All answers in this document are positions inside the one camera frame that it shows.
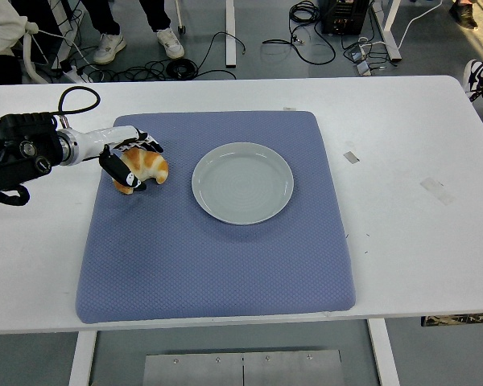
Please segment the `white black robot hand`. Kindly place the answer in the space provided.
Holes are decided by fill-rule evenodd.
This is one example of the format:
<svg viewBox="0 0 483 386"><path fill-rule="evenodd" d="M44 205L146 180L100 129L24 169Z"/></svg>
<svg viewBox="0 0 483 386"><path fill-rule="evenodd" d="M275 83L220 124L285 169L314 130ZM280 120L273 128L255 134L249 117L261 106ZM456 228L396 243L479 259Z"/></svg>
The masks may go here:
<svg viewBox="0 0 483 386"><path fill-rule="evenodd" d="M98 158L114 186L126 195L145 189L145 181L162 184L169 166L162 146L147 132L132 125L80 133L74 140L74 162Z"/></svg>

